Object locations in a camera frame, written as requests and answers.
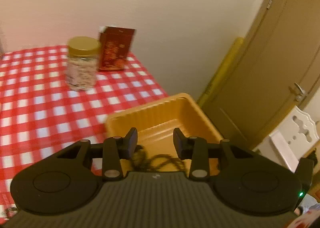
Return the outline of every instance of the ribbed gray surface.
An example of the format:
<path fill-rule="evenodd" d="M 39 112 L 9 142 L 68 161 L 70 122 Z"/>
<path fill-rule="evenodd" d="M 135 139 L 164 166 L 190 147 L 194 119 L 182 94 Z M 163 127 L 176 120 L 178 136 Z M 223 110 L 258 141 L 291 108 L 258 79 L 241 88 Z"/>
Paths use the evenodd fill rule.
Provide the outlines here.
<path fill-rule="evenodd" d="M 221 203 L 207 184 L 190 181 L 183 173 L 130 172 L 122 181 L 105 183 L 95 199 L 74 212 L 36 216 L 20 211 L 4 227 L 283 228 L 294 218 L 294 213 L 238 213 Z"/>

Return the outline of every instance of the metal pin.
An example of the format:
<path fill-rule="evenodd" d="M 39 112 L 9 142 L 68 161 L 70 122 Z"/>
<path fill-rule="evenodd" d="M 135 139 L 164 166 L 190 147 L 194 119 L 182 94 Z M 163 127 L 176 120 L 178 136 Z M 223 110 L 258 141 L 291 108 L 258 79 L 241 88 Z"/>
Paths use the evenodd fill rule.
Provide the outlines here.
<path fill-rule="evenodd" d="M 104 172 L 104 175 L 109 178 L 116 178 L 116 177 L 120 176 L 120 172 L 115 169 L 110 169 L 110 170 L 107 170 L 106 172 Z"/>
<path fill-rule="evenodd" d="M 203 170 L 203 169 L 196 169 L 194 171 L 192 171 L 191 173 L 194 177 L 197 177 L 197 178 L 203 178 L 203 177 L 206 177 L 208 175 L 208 172 Z"/>

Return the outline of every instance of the round pad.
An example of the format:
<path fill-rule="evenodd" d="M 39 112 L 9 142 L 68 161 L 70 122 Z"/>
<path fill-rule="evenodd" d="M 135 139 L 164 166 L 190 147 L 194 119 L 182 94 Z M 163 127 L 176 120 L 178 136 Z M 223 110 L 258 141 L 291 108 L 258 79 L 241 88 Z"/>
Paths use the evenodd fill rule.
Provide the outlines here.
<path fill-rule="evenodd" d="M 97 177 L 73 159 L 47 159 L 18 173 L 11 183 L 11 195 L 28 212 L 55 215 L 79 208 L 99 188 Z"/>
<path fill-rule="evenodd" d="M 56 193 L 70 185 L 70 177 L 62 172 L 46 172 L 33 180 L 33 185 L 41 192 Z"/>
<path fill-rule="evenodd" d="M 261 216 L 292 210 L 301 191 L 301 183 L 292 172 L 260 156 L 229 162 L 213 184 L 224 203 Z"/>

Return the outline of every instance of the screw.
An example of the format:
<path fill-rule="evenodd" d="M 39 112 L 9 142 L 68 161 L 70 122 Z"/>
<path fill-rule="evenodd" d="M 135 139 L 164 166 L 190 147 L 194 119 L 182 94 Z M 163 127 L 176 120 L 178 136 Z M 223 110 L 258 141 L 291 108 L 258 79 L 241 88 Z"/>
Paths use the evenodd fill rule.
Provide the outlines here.
<path fill-rule="evenodd" d="M 203 169 L 197 169 L 197 170 L 194 170 L 192 171 L 191 173 L 194 177 L 197 177 L 197 178 L 203 178 L 203 177 L 206 177 L 208 175 L 208 172 L 203 170 Z"/>
<path fill-rule="evenodd" d="M 120 172 L 115 169 L 110 169 L 110 170 L 107 170 L 106 172 L 104 172 L 104 175 L 109 178 L 116 178 L 116 177 L 120 176 Z"/>
<path fill-rule="evenodd" d="M 159 174 L 155 174 L 152 176 L 154 179 L 157 179 L 157 178 L 161 178 L 161 176 Z"/>

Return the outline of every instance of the white chair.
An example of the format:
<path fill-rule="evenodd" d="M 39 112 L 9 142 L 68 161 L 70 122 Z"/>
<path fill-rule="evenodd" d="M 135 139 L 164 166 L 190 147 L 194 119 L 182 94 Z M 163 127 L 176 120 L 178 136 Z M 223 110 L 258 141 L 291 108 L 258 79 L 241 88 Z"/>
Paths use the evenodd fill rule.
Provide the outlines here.
<path fill-rule="evenodd" d="M 254 151 L 294 172 L 299 159 L 318 140 L 316 124 L 310 115 L 295 106 Z"/>

